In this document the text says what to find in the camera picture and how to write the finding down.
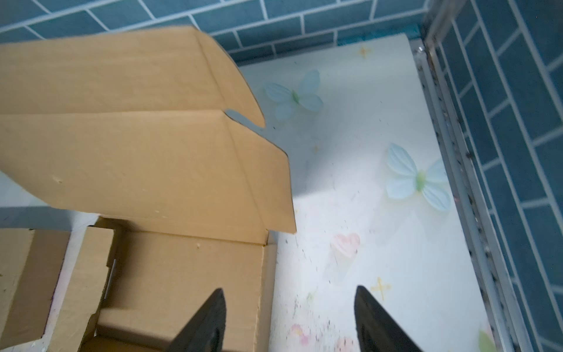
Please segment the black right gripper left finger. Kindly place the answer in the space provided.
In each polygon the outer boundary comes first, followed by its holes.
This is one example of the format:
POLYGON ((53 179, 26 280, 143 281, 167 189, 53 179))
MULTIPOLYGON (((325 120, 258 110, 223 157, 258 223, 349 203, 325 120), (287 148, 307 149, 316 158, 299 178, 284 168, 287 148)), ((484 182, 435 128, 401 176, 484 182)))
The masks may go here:
POLYGON ((226 320, 224 291, 217 288, 171 341, 166 352, 222 351, 226 320))

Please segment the brown cardboard sheet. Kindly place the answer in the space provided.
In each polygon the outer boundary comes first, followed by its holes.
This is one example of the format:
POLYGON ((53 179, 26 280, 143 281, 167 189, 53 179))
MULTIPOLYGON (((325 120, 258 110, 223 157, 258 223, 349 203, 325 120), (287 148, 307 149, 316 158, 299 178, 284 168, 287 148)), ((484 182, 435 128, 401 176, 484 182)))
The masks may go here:
POLYGON ((50 351, 165 351, 226 302, 202 350, 266 351, 287 154, 209 35, 171 26, 1 46, 1 171, 86 228, 50 351))

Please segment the brown cardboard box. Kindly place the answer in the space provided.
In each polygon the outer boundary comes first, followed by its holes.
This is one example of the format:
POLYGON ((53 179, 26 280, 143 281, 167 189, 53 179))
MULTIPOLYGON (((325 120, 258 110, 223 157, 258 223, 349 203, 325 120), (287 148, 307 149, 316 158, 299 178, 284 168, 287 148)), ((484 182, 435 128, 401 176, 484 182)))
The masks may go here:
POLYGON ((45 331, 70 233, 1 230, 1 348, 40 339, 45 331))

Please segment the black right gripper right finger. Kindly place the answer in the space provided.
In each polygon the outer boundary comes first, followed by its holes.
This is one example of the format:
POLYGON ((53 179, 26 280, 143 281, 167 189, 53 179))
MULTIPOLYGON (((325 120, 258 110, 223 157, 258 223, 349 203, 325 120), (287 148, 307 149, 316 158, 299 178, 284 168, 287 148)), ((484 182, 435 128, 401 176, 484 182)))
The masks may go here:
POLYGON ((359 285, 354 300, 360 351, 422 352, 366 287, 359 285))

